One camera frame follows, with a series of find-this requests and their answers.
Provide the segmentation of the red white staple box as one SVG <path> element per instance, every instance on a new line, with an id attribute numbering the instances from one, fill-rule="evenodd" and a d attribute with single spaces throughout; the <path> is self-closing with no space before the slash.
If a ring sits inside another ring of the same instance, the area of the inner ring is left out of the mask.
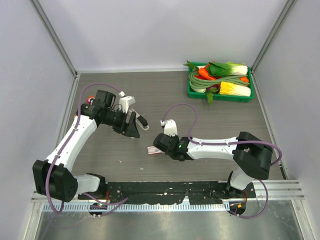
<path id="1" fill-rule="evenodd" d="M 149 155 L 155 155 L 155 154 L 162 154 L 163 151 L 161 151 L 160 149 L 154 147 L 154 146 L 148 146 L 147 147 L 147 153 Z"/>

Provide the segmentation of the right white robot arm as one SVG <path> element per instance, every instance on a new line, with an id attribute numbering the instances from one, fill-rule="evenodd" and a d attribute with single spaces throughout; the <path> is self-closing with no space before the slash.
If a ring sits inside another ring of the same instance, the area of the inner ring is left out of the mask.
<path id="1" fill-rule="evenodd" d="M 270 174 L 273 150 L 270 146 L 257 143 L 240 144 L 243 141 L 258 141 L 248 132 L 229 139 L 206 140 L 199 138 L 170 136 L 160 133 L 153 141 L 153 146 L 164 152 L 171 159 L 185 160 L 221 159 L 230 160 L 238 169 L 229 174 L 226 193 L 233 198 L 241 195 L 253 180 L 267 180 Z"/>

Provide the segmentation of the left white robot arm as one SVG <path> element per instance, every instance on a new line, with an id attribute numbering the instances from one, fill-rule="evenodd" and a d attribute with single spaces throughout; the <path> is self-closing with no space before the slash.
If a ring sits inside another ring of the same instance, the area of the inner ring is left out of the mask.
<path id="1" fill-rule="evenodd" d="M 78 106 L 71 127 L 56 149 L 45 160 L 36 160 L 32 166 L 38 194 L 66 203 L 85 193 L 97 200 L 106 195 L 105 177 L 94 173 L 73 176 L 72 169 L 86 141 L 100 125 L 111 126 L 114 132 L 129 138 L 140 137 L 136 113 L 129 113 L 135 98 L 124 92 L 119 96 L 118 110 L 113 108 L 116 95 L 104 90 L 97 91 L 92 103 Z"/>

